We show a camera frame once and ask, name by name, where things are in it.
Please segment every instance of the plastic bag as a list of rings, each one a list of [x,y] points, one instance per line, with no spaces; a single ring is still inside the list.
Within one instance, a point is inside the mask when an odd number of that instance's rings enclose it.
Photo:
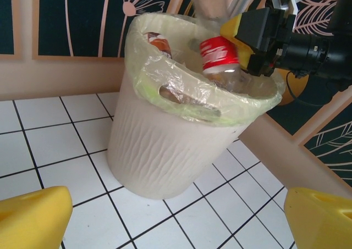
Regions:
[[[285,84],[277,73],[270,78],[254,77],[248,95],[230,93],[203,77],[201,56],[189,48],[189,41],[214,34],[197,26],[195,19],[183,18],[151,13],[136,17],[131,23],[125,45],[125,67],[139,97],[188,121],[214,126],[249,124],[281,101]],[[146,32],[165,36],[174,60],[149,44],[144,37]],[[187,100],[180,104],[162,97],[159,91],[163,87]]]

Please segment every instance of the cable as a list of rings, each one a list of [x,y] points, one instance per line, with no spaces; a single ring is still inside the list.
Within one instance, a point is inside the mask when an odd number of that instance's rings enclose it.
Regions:
[[[289,71],[289,72],[287,72],[287,74],[286,74],[286,85],[287,85],[287,89],[288,89],[289,93],[291,94],[291,96],[293,97],[293,99],[294,99],[296,102],[298,102],[298,103],[300,103],[300,104],[302,104],[302,105],[305,105],[305,106],[310,106],[310,107],[323,107],[323,106],[327,105],[329,102],[331,102],[331,100],[332,100],[332,98],[333,98],[333,95],[332,95],[331,90],[327,87],[327,84],[328,84],[328,83],[326,83],[326,89],[327,89],[327,90],[330,92],[330,94],[331,94],[331,97],[330,97],[330,99],[329,99],[328,102],[326,102],[326,103],[324,103],[324,104],[313,104],[313,103],[305,102],[305,101],[302,101],[301,99],[298,99],[298,98],[296,97],[296,95],[293,94],[293,91],[291,90],[291,87],[290,87],[290,85],[289,85],[289,83],[288,83],[288,75],[289,75],[290,73],[293,74],[292,71]]]

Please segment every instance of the yellow foam block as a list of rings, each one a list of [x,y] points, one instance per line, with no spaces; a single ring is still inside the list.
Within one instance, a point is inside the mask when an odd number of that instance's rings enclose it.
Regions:
[[[292,188],[285,214],[298,249],[352,248],[352,201]]]
[[[247,69],[249,58],[254,52],[248,45],[235,38],[238,32],[238,27],[240,26],[241,18],[242,14],[239,14],[223,24],[220,29],[220,35],[237,46],[240,65],[243,69]]]
[[[0,201],[0,248],[58,249],[72,209],[63,186]]]

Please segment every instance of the floor tile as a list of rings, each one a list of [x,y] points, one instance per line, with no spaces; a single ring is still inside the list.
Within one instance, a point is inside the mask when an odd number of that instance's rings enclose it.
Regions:
[[[73,121],[109,116],[95,94],[65,96],[62,100]]]
[[[39,169],[44,187],[67,186],[73,204],[105,192],[88,157],[81,157]]]
[[[35,170],[2,178],[0,186],[0,201],[41,189]]]
[[[214,165],[227,180],[232,179],[234,176],[244,171],[241,164],[238,163],[236,158],[234,158],[228,150],[225,150],[221,156],[216,159]]]
[[[24,129],[71,122],[58,97],[22,99],[16,106]]]
[[[112,192],[111,197],[132,237],[171,215],[163,201],[142,198],[127,189]]]
[[[83,121],[75,125],[89,153],[108,148],[112,127],[110,118]]]
[[[109,92],[109,93],[99,93],[99,98],[103,102],[105,108],[108,110],[111,116],[115,115],[115,109],[117,105],[118,92]]]
[[[262,163],[254,166],[248,170],[248,172],[256,179],[256,181],[258,181],[270,196],[274,196],[283,186]]]
[[[106,151],[92,154],[90,157],[92,158],[94,165],[97,168],[99,175],[108,191],[122,186],[109,169]]]
[[[26,131],[38,166],[86,154],[72,124]]]
[[[217,248],[230,236],[230,232],[204,199],[178,213],[176,218],[196,248]]]
[[[241,141],[232,143],[228,149],[246,169],[259,162],[259,159]]]
[[[129,243],[128,245],[122,247],[122,249],[134,249],[134,246],[132,243]]]
[[[0,102],[0,134],[21,130],[12,101]]]
[[[225,182],[226,180],[224,177],[221,176],[219,171],[217,171],[213,165],[209,166],[209,168],[203,172],[203,174],[196,179],[196,181],[194,181],[204,195]]]
[[[245,249],[281,248],[256,217],[251,219],[235,237]]]
[[[66,249],[115,249],[128,240],[107,195],[75,207],[64,235]]]
[[[190,185],[188,189],[186,189],[182,194],[178,195],[174,198],[169,198],[165,200],[169,208],[173,213],[179,211],[180,209],[186,207],[191,204],[198,198],[202,197],[202,194],[196,188],[194,184]]]
[[[281,207],[281,209],[284,209],[284,204],[285,204],[285,199],[287,195],[287,189],[284,188],[278,195],[275,196],[274,200],[276,203]]]
[[[192,249],[174,218],[155,227],[135,240],[138,249]]]
[[[23,132],[0,135],[0,176],[33,167]]]
[[[254,212],[270,199],[248,172],[239,175],[230,184]]]
[[[258,218],[284,247],[289,248],[294,239],[284,212],[271,201],[258,214]]]
[[[241,249],[235,238],[230,239],[221,249]]]
[[[233,233],[253,215],[228,184],[210,193],[206,198]]]

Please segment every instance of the plastic bottle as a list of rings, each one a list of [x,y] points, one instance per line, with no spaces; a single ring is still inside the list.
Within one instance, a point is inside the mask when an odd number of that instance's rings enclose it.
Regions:
[[[200,44],[203,75],[218,87],[233,93],[248,93],[252,76],[241,70],[236,47],[222,36]]]
[[[219,35],[221,26],[229,20],[227,0],[193,2],[198,23]],[[252,76],[241,71],[237,48],[221,36],[203,40],[191,40],[189,43],[194,51],[199,46],[203,57],[203,75],[229,92],[248,93]]]

